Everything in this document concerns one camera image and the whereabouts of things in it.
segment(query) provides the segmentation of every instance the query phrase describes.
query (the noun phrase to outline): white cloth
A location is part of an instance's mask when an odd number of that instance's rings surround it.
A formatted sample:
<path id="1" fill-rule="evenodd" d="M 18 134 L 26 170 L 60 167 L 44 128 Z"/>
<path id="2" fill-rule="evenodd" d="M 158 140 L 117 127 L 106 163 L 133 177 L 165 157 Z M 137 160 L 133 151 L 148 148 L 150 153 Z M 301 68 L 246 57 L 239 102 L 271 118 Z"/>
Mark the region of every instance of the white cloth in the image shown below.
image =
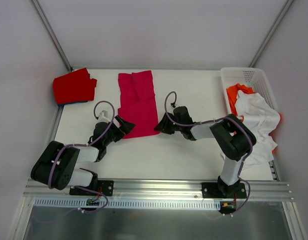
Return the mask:
<path id="1" fill-rule="evenodd" d="M 244 168 L 273 160 L 272 151 L 277 144 L 268 134 L 279 123 L 278 112 L 272 109 L 260 94 L 245 94 L 241 90 L 237 93 L 235 108 L 238 116 L 244 116 L 244 125 L 256 137 L 253 152 L 245 160 Z"/>

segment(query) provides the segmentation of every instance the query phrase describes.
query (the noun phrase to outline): glass panel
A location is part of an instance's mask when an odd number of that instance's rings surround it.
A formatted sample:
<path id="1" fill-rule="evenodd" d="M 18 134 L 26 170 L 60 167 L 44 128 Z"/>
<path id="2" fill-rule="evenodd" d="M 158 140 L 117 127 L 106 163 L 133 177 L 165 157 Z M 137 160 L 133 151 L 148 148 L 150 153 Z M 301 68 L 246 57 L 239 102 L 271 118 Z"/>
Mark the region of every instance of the glass panel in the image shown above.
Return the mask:
<path id="1" fill-rule="evenodd" d="M 81 214 L 34 207 L 26 240 L 291 240 L 282 204 L 248 202 L 234 217 L 216 211 L 115 209 Z M 52 223 L 40 221 L 55 220 Z"/>

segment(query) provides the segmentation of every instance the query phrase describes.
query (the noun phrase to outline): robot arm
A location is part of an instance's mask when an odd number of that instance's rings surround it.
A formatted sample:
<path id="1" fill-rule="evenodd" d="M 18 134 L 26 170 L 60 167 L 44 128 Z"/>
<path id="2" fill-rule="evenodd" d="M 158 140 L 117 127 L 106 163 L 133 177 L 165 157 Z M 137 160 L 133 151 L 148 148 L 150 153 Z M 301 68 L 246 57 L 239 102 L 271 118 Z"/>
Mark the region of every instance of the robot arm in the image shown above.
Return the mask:
<path id="1" fill-rule="evenodd" d="M 58 190 L 63 190 L 66 186 L 83 186 L 96 191 L 98 188 L 97 174 L 87 169 L 77 168 L 76 163 L 99 162 L 106 154 L 106 147 L 111 142 L 121 140 L 135 127 L 135 124 L 127 122 L 117 115 L 115 119 L 120 123 L 120 127 L 111 124 L 107 132 L 91 146 L 90 143 L 105 131 L 110 122 L 107 119 L 106 111 L 102 111 L 97 119 L 99 122 L 95 126 L 93 136 L 89 139 L 88 146 L 86 144 L 72 144 L 64 148 L 63 143 L 51 141 L 34 165 L 31 178 Z M 62 153 L 56 167 L 52 170 L 60 151 Z"/>
<path id="2" fill-rule="evenodd" d="M 238 176 L 242 169 L 243 159 L 250 152 L 250 143 L 242 130 L 248 135 L 252 144 L 255 145 L 256 138 L 253 133 L 233 114 L 229 114 L 217 122 L 195 125 L 187 107 L 176 107 L 173 113 L 165 113 L 155 130 L 170 135 L 179 131 L 186 139 L 191 141 L 215 138 L 226 157 L 223 171 L 217 180 L 218 190 L 213 190 L 210 193 L 220 198 L 232 196 L 240 182 Z M 172 120 L 183 126 L 173 123 L 167 114 Z"/>

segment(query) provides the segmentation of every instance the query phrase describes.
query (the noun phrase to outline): pink cloth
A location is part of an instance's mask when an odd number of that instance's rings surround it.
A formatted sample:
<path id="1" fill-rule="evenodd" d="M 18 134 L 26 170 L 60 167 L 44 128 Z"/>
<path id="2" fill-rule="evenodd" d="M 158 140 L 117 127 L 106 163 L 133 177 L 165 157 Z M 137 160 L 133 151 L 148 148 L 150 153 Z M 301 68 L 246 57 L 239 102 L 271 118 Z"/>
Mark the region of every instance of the pink cloth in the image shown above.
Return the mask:
<path id="1" fill-rule="evenodd" d="M 136 126 L 124 138 L 138 138 L 159 134 L 153 76 L 151 71 L 118 74 L 120 108 L 118 115 Z"/>

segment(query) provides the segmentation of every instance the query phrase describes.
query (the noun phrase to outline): metal frame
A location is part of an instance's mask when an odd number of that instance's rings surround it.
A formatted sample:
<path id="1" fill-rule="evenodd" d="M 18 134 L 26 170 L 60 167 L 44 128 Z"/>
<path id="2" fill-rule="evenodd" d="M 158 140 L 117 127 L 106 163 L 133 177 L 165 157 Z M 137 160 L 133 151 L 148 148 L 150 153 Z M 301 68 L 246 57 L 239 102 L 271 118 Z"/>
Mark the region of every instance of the metal frame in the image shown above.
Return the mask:
<path id="1" fill-rule="evenodd" d="M 222 198 L 203 198 L 201 183 L 214 183 L 213 180 L 152 180 L 152 179 L 102 179 L 114 181 L 113 196 L 109 199 L 138 200 L 183 200 L 183 201 L 225 201 Z M 293 202 L 290 186 L 280 181 L 251 181 L 250 201 Z M 46 185 L 28 180 L 25 197 L 66 197 L 70 187 L 59 191 L 49 189 Z"/>
<path id="2" fill-rule="evenodd" d="M 81 197 L 36 197 L 35 206 L 38 207 L 61 207 L 61 208 L 94 208 L 88 205 L 88 198 Z M 105 205 L 105 199 L 99 199 L 99 207 Z M 155 199 L 112 199 L 106 206 L 108 209 L 163 209 L 163 210 L 220 210 L 220 201 L 178 201 L 178 200 L 155 200 Z"/>
<path id="3" fill-rule="evenodd" d="M 43 9 L 38 0 L 29 0 L 31 4 L 33 5 L 38 17 L 40 18 L 42 24 L 44 25 L 44 28 L 47 31 L 48 36 L 50 37 L 50 40 L 52 41 L 56 51 L 59 54 L 60 59 L 62 60 L 63 64 L 67 68 L 68 71 L 72 71 L 73 68 L 71 67 L 68 58 L 66 57 L 66 54 L 64 53 L 62 46 L 60 45 Z"/>
<path id="4" fill-rule="evenodd" d="M 276 32 L 278 26 L 282 22 L 283 18 L 285 17 L 287 11 L 289 10 L 290 6 L 293 4 L 294 0 L 287 0 L 284 4 L 284 6 L 279 11 L 277 17 L 275 18 L 272 26 L 269 28 L 264 40 L 262 41 L 261 45 L 259 46 L 255 56 L 253 57 L 251 63 L 249 64 L 249 67 L 255 67 L 258 59 L 264 52 L 266 46 L 268 45 L 269 41 L 272 39 L 274 33 Z"/>
<path id="5" fill-rule="evenodd" d="M 63 64 L 68 71 L 72 71 L 73 68 L 70 65 L 41 5 L 38 0 L 30 0 L 35 11 L 37 12 L 40 20 L 42 21 L 44 28 L 46 29 L 56 51 L 58 52 Z M 289 10 L 294 0 L 287 0 L 278 13 L 274 23 L 266 34 L 262 44 L 258 48 L 255 56 L 253 57 L 250 67 L 254 67 L 260 58 L 261 54 L 265 50 L 273 34 L 277 30 L 279 24 L 284 18 L 285 14 Z M 48 142 L 55 139 L 58 125 L 61 119 L 63 108 L 59 107 L 51 128 Z M 279 181 L 279 174 L 277 174 L 277 168 L 275 166 L 275 160 L 270 163 L 270 167 L 273 173 L 274 181 L 251 181 L 251 196 L 250 201 L 269 201 L 269 202 L 282 202 L 286 219 L 290 228 L 293 239 L 301 240 L 307 239 L 305 231 L 301 225 L 300 218 L 294 203 L 294 198 L 290 189 L 290 186 L 286 182 Z M 163 202 L 163 201 L 182 201 L 183 203 L 203 203 L 204 201 L 216 201 L 219 202 L 223 199 L 203 199 L 201 192 L 202 182 L 214 182 L 208 180 L 153 180 L 153 179 L 111 179 L 115 181 L 113 196 L 110 200 L 127 201 L 133 203 L 133 201 L 146 201 L 146 202 Z M 77 196 L 69 195 L 69 188 L 65 188 L 62 191 L 55 189 L 49 189 L 47 186 L 29 180 L 24 192 L 24 198 L 20 206 L 20 211 L 16 216 L 15 225 L 12 226 L 11 239 L 21 240 L 26 234 L 26 226 L 28 225 L 30 214 L 33 205 L 36 203 L 37 198 L 53 197 L 56 199 L 73 200 Z"/>

